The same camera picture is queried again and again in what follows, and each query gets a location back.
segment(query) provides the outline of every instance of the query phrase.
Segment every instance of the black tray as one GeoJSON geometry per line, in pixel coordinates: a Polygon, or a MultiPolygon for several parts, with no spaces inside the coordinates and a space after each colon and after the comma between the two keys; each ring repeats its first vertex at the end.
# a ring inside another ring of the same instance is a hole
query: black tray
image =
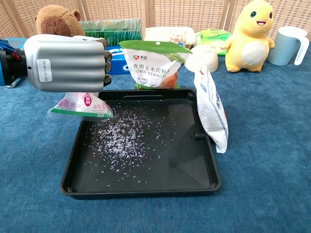
{"type": "Polygon", "coordinates": [[[76,199],[192,196],[221,179],[192,90],[104,91],[117,120],[81,121],[61,182],[76,199]]]}

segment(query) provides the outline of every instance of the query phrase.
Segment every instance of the blue box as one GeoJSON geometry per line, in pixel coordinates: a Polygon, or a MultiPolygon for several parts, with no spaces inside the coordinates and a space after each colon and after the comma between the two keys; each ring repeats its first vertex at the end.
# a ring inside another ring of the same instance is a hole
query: blue box
{"type": "Polygon", "coordinates": [[[120,46],[110,46],[107,50],[111,52],[112,70],[108,74],[130,74],[123,51],[120,46]]]}

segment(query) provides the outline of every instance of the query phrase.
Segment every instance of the robotic hand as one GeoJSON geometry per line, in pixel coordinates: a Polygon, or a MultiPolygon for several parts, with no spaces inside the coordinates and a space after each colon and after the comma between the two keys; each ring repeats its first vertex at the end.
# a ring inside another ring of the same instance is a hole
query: robotic hand
{"type": "Polygon", "coordinates": [[[41,91],[100,92],[111,83],[111,53],[103,38],[40,34],[24,51],[0,44],[0,86],[27,76],[41,91]]]}

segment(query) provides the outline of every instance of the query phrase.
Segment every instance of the food container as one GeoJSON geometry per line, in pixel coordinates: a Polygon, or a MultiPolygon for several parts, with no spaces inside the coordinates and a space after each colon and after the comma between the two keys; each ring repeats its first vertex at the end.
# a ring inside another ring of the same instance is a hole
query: food container
{"type": "Polygon", "coordinates": [[[185,45],[190,49],[196,42],[196,36],[192,28],[190,27],[151,27],[146,28],[146,36],[144,40],[148,41],[171,41],[171,34],[173,32],[186,32],[185,45]]]}
{"type": "Polygon", "coordinates": [[[171,30],[170,31],[170,41],[181,45],[182,47],[186,46],[186,30],[171,30]]]}

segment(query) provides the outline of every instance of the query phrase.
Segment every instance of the rice bag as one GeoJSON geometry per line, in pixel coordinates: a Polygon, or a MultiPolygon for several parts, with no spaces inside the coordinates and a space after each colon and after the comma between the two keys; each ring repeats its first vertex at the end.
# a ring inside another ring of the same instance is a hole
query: rice bag
{"type": "Polygon", "coordinates": [[[207,67],[196,71],[194,85],[203,128],[215,142],[216,151],[225,153],[228,144],[228,123],[222,101],[207,67]]]}
{"type": "Polygon", "coordinates": [[[113,117],[110,107],[97,93],[67,92],[48,112],[50,116],[77,116],[84,120],[106,121],[113,117]]]}
{"type": "Polygon", "coordinates": [[[131,40],[119,43],[136,89],[178,88],[177,70],[191,51],[173,42],[131,40]]]}

